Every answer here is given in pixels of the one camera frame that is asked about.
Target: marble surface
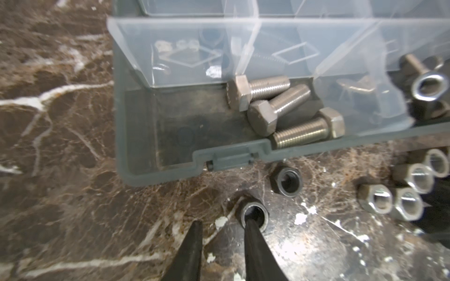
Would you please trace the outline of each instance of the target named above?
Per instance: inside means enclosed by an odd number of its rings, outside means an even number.
[[[107,0],[0,1],[0,280],[159,280],[203,221],[202,280],[245,279],[242,194],[270,212],[264,237],[290,280],[445,280],[450,251],[356,202],[393,186],[407,151],[436,134],[287,160],[299,197],[271,191],[273,163],[134,188],[115,171]]]

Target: bolt thread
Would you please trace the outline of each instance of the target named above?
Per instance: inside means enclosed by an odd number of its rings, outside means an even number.
[[[252,101],[270,99],[289,89],[291,82],[287,76],[274,76],[249,82]]]
[[[315,118],[301,125],[275,132],[272,137],[276,149],[313,143],[328,138],[330,134],[327,121]]]
[[[405,55],[405,60],[407,61],[407,63],[415,70],[417,71],[419,74],[425,74],[430,72],[430,70],[428,69],[428,67],[423,64],[416,56],[414,56],[413,54],[407,54]]]
[[[311,90],[305,84],[294,86],[270,100],[270,106],[278,117],[291,112],[304,104],[311,96]]]

